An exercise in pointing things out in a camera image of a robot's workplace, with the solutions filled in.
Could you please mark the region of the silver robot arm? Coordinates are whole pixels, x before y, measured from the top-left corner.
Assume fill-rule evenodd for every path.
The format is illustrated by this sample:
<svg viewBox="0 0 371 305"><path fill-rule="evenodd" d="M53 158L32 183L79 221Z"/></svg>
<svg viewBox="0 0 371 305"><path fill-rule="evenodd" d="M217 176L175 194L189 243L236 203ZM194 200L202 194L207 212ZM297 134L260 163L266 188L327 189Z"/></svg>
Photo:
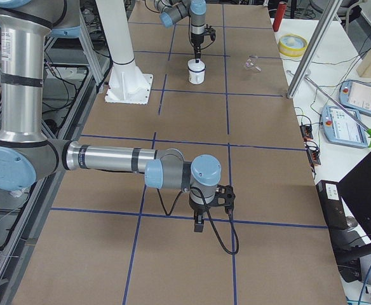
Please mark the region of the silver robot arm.
<svg viewBox="0 0 371 305"><path fill-rule="evenodd" d="M201 45L205 36L211 36L211 27L205 23L206 1L153 1L161 23L171 27L185 17L189 18L190 43L194 50L196 63L201 60Z"/></svg>
<svg viewBox="0 0 371 305"><path fill-rule="evenodd" d="M148 187L189 193L194 229L202 231L218 204L221 165L215 157L188 162L177 149L88 146L42 132L44 40L78 36L80 21L78 1L0 1L0 189L20 190L78 168L141 173Z"/></svg>

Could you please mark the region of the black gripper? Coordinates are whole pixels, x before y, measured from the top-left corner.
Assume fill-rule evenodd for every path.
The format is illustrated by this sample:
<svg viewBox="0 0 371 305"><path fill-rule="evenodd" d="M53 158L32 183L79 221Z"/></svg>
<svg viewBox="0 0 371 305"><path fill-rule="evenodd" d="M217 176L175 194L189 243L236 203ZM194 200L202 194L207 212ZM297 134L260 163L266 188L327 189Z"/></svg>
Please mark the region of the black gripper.
<svg viewBox="0 0 371 305"><path fill-rule="evenodd" d="M194 201L190 201L190 207L194 211L194 232L195 233L202 233L204 229L204 213L206 212L206 208L204 205L200 205L195 203Z"/></svg>
<svg viewBox="0 0 371 305"><path fill-rule="evenodd" d="M201 59L201 45L204 41L204 35L203 34L195 34L191 33L191 44L194 48L194 57L195 60L198 61Z"/></svg>

